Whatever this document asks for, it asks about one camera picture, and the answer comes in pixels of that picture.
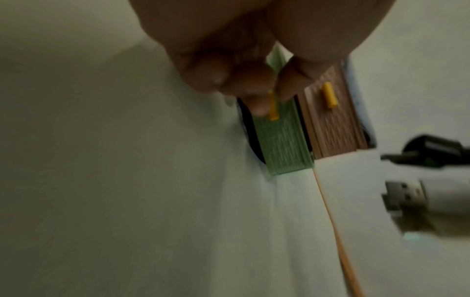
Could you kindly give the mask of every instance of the yellow connector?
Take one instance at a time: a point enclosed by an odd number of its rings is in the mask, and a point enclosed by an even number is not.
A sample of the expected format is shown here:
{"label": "yellow connector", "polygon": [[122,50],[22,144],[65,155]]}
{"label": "yellow connector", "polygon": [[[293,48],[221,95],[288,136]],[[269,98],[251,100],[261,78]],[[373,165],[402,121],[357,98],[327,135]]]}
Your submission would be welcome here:
{"label": "yellow connector", "polygon": [[268,92],[269,104],[271,109],[269,110],[269,120],[277,121],[279,119],[278,103],[276,102],[276,95],[273,91]]}
{"label": "yellow connector", "polygon": [[327,100],[328,108],[338,107],[338,99],[334,94],[333,85],[330,82],[324,83],[322,89],[325,99]]}

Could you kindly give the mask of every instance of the finger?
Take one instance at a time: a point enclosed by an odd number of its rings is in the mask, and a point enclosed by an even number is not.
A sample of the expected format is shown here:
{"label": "finger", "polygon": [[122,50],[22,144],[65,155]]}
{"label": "finger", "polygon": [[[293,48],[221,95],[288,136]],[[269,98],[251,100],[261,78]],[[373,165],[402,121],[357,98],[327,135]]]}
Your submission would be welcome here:
{"label": "finger", "polygon": [[269,110],[271,109],[268,94],[243,97],[241,101],[243,101],[254,116],[266,116],[269,114]]}
{"label": "finger", "polygon": [[226,95],[244,97],[267,94],[274,88],[276,74],[264,62],[251,62],[240,65],[219,91]]}
{"label": "finger", "polygon": [[331,63],[312,63],[292,57],[278,76],[275,92],[278,100],[287,101],[315,82]]}
{"label": "finger", "polygon": [[168,52],[182,80],[199,92],[215,91],[230,77],[232,60],[226,55],[208,53],[204,55]]}

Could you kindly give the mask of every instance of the hand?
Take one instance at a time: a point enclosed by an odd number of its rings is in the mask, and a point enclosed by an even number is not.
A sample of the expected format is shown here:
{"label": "hand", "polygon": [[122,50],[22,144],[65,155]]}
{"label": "hand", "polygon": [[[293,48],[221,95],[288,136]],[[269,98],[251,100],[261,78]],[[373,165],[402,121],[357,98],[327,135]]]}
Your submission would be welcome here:
{"label": "hand", "polygon": [[[361,44],[395,0],[130,0],[145,32],[200,92],[242,98],[253,115],[313,83]],[[264,59],[279,41],[294,57],[278,77]]]}

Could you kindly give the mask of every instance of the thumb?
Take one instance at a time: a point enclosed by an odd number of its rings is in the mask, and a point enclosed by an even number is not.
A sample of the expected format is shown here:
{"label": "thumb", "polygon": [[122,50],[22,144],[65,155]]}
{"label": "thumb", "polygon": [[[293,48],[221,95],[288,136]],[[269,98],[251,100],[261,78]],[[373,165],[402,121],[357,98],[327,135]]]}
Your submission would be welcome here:
{"label": "thumb", "polygon": [[332,62],[314,63],[293,56],[282,68],[275,87],[278,100],[283,102],[313,84]]}

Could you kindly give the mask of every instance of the white surface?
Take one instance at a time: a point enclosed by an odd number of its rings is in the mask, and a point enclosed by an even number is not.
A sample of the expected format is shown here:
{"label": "white surface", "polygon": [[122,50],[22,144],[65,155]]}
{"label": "white surface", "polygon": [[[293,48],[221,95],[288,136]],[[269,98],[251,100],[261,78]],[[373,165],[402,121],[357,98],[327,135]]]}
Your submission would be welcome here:
{"label": "white surface", "polygon": [[385,211],[385,180],[470,176],[380,162],[421,133],[470,145],[470,2],[398,1],[352,55],[378,151],[316,162],[320,187],[367,297],[468,296],[470,239],[405,241]]}
{"label": "white surface", "polygon": [[2,295],[346,294],[312,172],[268,179],[124,1],[0,14]]}

